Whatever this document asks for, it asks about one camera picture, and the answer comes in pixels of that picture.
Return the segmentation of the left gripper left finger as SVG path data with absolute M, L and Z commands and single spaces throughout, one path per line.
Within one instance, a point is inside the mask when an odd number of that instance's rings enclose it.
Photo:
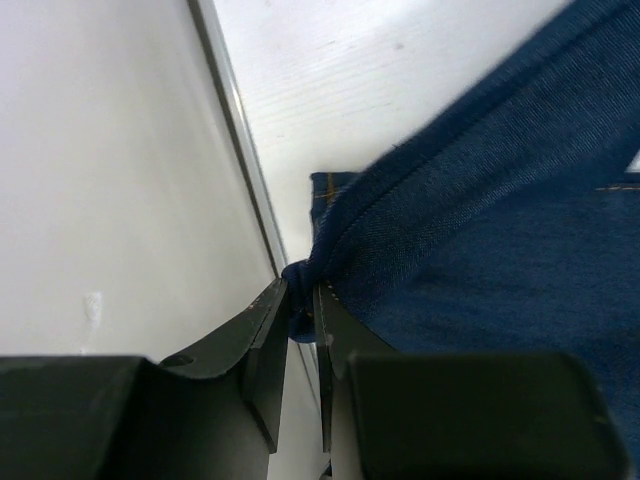
M 5 479 L 263 479 L 277 449 L 288 287 L 201 340 L 140 356 L 1 361 Z

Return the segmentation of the dark blue denim trousers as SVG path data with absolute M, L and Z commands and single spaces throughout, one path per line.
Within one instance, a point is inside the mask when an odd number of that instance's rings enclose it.
M 639 5 L 575 1 L 365 171 L 313 175 L 290 337 L 327 282 L 405 352 L 574 354 L 637 455 L 638 152 Z

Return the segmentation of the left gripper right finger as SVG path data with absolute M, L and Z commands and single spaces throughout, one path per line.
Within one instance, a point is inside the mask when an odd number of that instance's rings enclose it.
M 559 353 L 403 354 L 314 291 L 328 479 L 624 479 L 591 376 Z

